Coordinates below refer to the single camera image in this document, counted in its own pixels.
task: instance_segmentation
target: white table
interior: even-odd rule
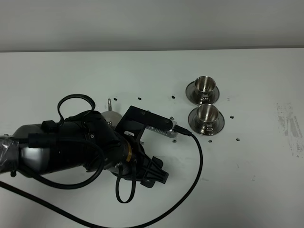
[[[204,152],[200,182],[178,209],[150,227],[304,226],[304,49],[1,53],[0,74],[0,134],[58,121],[58,101],[74,93],[92,97],[100,112],[108,98],[116,97],[113,109],[121,114],[134,105],[173,116],[190,129],[187,117],[196,106],[185,88],[198,76],[212,77],[225,127],[212,137],[198,135]],[[67,117],[89,105],[75,99],[62,108]],[[146,130],[142,140],[150,157],[163,160],[169,178],[152,189],[138,184],[126,205],[116,200],[116,177],[108,171],[78,190],[53,189],[21,174],[3,174],[0,180],[98,225],[139,225],[175,204],[199,165],[190,137],[179,135],[173,143]],[[89,175],[78,167],[46,177],[76,183]],[[131,182],[121,181],[120,189],[126,199]],[[3,189],[0,202],[1,228],[83,227]]]

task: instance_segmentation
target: black wire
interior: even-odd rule
[[[190,189],[187,191],[187,193],[172,208],[170,208],[168,211],[166,211],[165,213],[163,213],[159,217],[151,220],[150,222],[146,222],[144,224],[141,224],[141,225],[138,225],[138,226],[129,227],[129,228],[144,228],[144,227],[150,226],[150,225],[152,225],[152,224],[160,221],[161,219],[163,219],[164,217],[166,217],[167,215],[169,215],[171,212],[173,212],[190,195],[190,193],[195,188],[196,184],[198,183],[198,181],[200,179],[200,174],[201,174],[201,171],[203,169],[203,152],[202,152],[201,146],[199,144],[199,141],[195,137],[195,135],[193,135],[192,133],[189,133],[187,135],[191,136],[195,140],[195,142],[196,142],[196,144],[197,144],[197,146],[199,148],[199,155],[200,155],[199,156],[199,158],[200,158],[199,171],[198,171],[198,174],[197,174],[197,176],[195,178],[194,183],[192,184],[192,186],[190,187]],[[58,208],[58,207],[56,207],[56,206],[54,206],[54,205],[52,205],[52,204],[44,201],[44,200],[42,200],[42,199],[40,199],[40,198],[38,198],[36,196],[33,196],[33,195],[29,194],[29,193],[26,193],[26,192],[24,192],[24,191],[22,191],[20,189],[17,189],[15,187],[11,186],[11,185],[8,185],[8,184],[6,184],[6,183],[4,183],[2,181],[0,181],[0,187],[2,187],[4,189],[7,189],[9,191],[12,191],[12,192],[14,192],[14,193],[16,193],[18,195],[21,195],[21,196],[23,196],[23,197],[25,197],[27,199],[30,199],[30,200],[36,202],[36,203],[39,203],[40,205],[45,206],[45,207],[53,210],[54,212],[57,212],[58,214],[60,214],[62,216],[65,216],[68,219],[73,220],[74,222],[77,222],[77,223],[79,223],[79,224],[81,224],[83,226],[90,227],[90,228],[107,228],[107,227],[98,226],[98,225],[86,222],[86,221],[84,221],[84,220],[82,220],[80,218],[77,218],[76,216],[71,215],[70,213],[67,213],[66,211],[64,211],[64,210],[62,210],[62,209],[60,209],[60,208]]]
[[[18,170],[29,175],[30,177],[38,180],[39,182],[46,184],[50,187],[56,188],[56,189],[79,189],[82,188],[86,185],[88,185],[89,183],[92,183],[102,172],[102,170],[104,169],[104,165],[105,165],[105,156],[104,156],[104,152],[103,150],[97,146],[95,143],[90,142],[88,140],[85,139],[78,139],[78,138],[70,138],[70,137],[59,137],[57,139],[59,142],[68,142],[68,143],[82,143],[82,144],[86,144],[92,148],[94,148],[97,152],[98,155],[100,157],[100,164],[96,170],[96,172],[87,180],[81,182],[81,183],[77,183],[77,184],[60,184],[60,183],[56,183],[53,181],[50,181],[42,176],[40,176],[38,173],[36,173],[34,170],[32,170],[31,168],[29,168],[26,165],[22,165],[20,164],[18,167]]]
[[[118,166],[118,175],[117,175],[117,179],[116,179],[116,185],[115,185],[115,193],[116,193],[116,198],[118,200],[118,202],[120,203],[129,203],[133,200],[134,198],[134,195],[135,195],[135,189],[136,189],[136,162],[133,161],[132,163],[132,187],[131,187],[131,194],[130,194],[130,197],[127,201],[122,201],[122,199],[120,198],[120,195],[119,195],[119,182],[120,182],[120,179],[122,178],[123,176],[123,168],[122,166]]]

